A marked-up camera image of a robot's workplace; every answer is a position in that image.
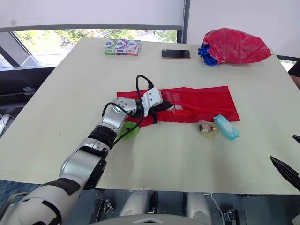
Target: green object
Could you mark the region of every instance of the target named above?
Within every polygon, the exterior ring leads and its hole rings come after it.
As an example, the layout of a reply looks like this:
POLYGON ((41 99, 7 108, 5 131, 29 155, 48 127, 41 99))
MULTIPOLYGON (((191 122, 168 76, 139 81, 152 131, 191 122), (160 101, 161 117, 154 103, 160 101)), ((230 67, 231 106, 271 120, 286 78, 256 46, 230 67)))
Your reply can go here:
MULTIPOLYGON (((124 133, 126 133, 128 131, 128 129, 133 128, 135 125, 136 125, 136 123, 134 123, 134 122, 126 121, 124 123, 124 126, 123 126, 122 130, 120 131, 118 137, 120 137, 121 135, 123 135, 124 133)), ((140 128, 137 127, 136 129, 134 129, 133 131, 131 131, 129 134, 127 134, 126 136, 124 136, 123 139, 129 139, 131 137, 136 136, 136 134, 139 132, 139 130, 140 130, 140 128)))

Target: red cloth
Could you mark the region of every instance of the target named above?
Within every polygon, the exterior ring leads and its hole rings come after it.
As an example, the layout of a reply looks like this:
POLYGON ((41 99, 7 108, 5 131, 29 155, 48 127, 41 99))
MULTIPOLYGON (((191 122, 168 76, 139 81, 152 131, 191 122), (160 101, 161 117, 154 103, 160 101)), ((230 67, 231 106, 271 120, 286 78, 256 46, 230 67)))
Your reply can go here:
MULTIPOLYGON (((181 110, 164 110, 156 112, 157 120, 164 122, 195 123, 199 120, 213 122, 213 117, 222 114, 229 121, 239 121, 239 115, 234 106, 227 86, 216 88, 173 88, 161 89, 164 101, 181 105, 181 110)), ((136 91, 117 92, 117 97, 126 97, 138 100, 136 91)), ((140 118, 129 118, 130 121, 138 122, 140 118)), ((152 116, 144 118, 140 127, 153 124, 152 116)))
POLYGON ((259 37, 230 28, 208 32, 203 43, 210 45, 208 52, 218 64, 260 62, 271 56, 269 48, 259 37))

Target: black cable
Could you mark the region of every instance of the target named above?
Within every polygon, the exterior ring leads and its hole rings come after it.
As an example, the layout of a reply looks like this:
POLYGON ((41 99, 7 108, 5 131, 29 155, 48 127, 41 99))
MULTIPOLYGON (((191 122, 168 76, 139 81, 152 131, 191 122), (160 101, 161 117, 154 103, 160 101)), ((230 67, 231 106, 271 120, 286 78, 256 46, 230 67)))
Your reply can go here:
POLYGON ((137 95, 139 97, 139 100, 140 100, 140 103, 142 105, 142 118, 141 120, 131 129, 129 129, 127 132, 125 132, 124 134, 122 134, 117 140, 114 141, 114 145, 119 141, 121 140, 123 137, 125 137, 126 135, 128 135, 131 131, 133 131, 134 129, 136 129, 143 121, 144 119, 144 106, 143 106, 143 102, 142 102, 142 97, 141 97, 141 94, 140 94, 140 89, 139 89, 139 78, 142 77, 144 78, 146 81, 148 81, 148 90, 150 90, 151 88, 154 87, 153 83, 145 76, 143 75, 138 75, 136 76, 136 79, 135 79, 135 86, 136 86, 136 92, 137 92, 137 95))
POLYGON ((119 106, 118 104, 116 104, 114 102, 109 102, 105 105, 103 112, 102 112, 102 117, 104 117, 105 111, 109 105, 114 105, 115 107, 118 107, 120 110, 122 110, 127 116, 133 117, 133 115, 131 115, 129 112, 127 112, 125 109, 123 109, 121 106, 119 106))

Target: small box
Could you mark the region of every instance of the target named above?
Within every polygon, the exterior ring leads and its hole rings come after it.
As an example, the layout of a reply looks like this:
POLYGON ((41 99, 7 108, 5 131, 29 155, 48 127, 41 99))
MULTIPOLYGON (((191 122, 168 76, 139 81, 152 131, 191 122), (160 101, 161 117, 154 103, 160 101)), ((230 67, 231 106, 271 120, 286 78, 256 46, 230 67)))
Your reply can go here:
POLYGON ((129 40, 118 40, 114 47, 114 52, 117 55, 127 55, 126 53, 126 46, 128 44, 129 40))
POLYGON ((105 55, 116 55, 114 47, 116 46, 117 41, 108 39, 103 47, 103 52, 105 55))
POLYGON ((142 49, 142 43, 138 40, 130 40, 126 47, 127 55, 139 55, 142 49))

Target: blue glove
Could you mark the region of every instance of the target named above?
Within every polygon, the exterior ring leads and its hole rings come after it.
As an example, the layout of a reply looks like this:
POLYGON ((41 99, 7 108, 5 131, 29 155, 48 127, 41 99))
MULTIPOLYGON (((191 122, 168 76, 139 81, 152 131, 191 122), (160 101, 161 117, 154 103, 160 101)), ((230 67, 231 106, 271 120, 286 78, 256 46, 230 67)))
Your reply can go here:
POLYGON ((207 52, 209 50, 210 45, 201 45, 201 48, 198 49, 198 55, 200 55, 201 58, 204 58, 204 62, 207 65, 213 66, 218 64, 218 61, 215 60, 213 57, 210 56, 210 54, 207 52))

